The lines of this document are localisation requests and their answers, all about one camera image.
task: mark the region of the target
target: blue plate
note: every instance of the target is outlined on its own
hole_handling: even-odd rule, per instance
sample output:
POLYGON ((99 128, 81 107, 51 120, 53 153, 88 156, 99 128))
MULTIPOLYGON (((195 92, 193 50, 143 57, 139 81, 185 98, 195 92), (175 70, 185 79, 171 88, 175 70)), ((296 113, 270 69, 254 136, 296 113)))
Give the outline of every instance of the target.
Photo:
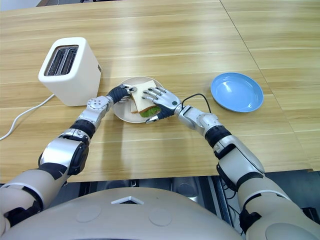
POLYGON ((264 102, 264 92, 259 84, 237 72, 226 72, 215 77, 211 83, 211 93, 219 105, 234 112, 252 112, 264 102))

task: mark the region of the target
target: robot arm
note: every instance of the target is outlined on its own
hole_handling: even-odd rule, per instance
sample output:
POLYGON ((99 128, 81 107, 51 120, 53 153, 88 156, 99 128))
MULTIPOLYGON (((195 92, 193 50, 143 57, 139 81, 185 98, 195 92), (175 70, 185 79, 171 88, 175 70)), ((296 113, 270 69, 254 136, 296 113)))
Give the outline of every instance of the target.
POLYGON ((150 88, 145 94, 145 99, 163 111, 146 123, 176 115, 213 148, 219 175, 230 189, 238 192, 240 226, 247 239, 320 239, 320 226, 307 218, 286 193, 265 176, 259 159, 216 115, 189 105, 182 107, 181 101, 164 88, 150 88))
POLYGON ((107 96, 90 99, 76 121, 50 142, 38 159, 38 168, 27 170, 0 188, 0 236, 10 227, 46 209, 71 175, 85 167, 89 144, 110 107, 135 88, 121 85, 107 96))

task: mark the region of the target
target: white toaster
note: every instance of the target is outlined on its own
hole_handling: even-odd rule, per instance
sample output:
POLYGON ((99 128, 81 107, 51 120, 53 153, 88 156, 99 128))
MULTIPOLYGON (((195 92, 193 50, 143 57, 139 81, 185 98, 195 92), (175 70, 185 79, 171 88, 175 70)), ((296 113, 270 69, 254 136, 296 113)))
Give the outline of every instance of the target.
POLYGON ((85 38, 61 38, 50 48, 38 78, 65 105, 82 106, 98 94, 101 67, 85 38))

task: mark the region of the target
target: lettuce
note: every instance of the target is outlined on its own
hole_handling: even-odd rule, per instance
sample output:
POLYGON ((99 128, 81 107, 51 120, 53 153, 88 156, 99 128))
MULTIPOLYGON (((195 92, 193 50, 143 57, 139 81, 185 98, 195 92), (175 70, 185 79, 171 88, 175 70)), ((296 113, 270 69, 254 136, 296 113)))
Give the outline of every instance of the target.
POLYGON ((158 113, 160 111, 161 111, 160 107, 154 106, 147 111, 140 112, 140 116, 143 118, 148 118, 148 117, 155 115, 156 113, 158 113))

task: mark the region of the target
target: white plate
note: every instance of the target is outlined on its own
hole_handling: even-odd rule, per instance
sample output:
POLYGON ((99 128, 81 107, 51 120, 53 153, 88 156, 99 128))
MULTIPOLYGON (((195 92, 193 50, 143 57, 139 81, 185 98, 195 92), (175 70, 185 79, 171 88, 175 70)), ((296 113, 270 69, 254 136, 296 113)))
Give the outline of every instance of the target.
MULTIPOLYGON (((124 80, 120 84, 136 85, 136 84, 143 84, 150 80, 153 80, 157 87, 164 87, 157 80, 147 76, 131 77, 127 80, 124 80)), ((113 105, 114 114, 121 120, 128 123, 132 123, 132 124, 145 123, 146 120, 150 117, 142 117, 139 113, 131 113, 131 101, 133 100, 129 99, 126 102, 117 102, 115 105, 113 105)))

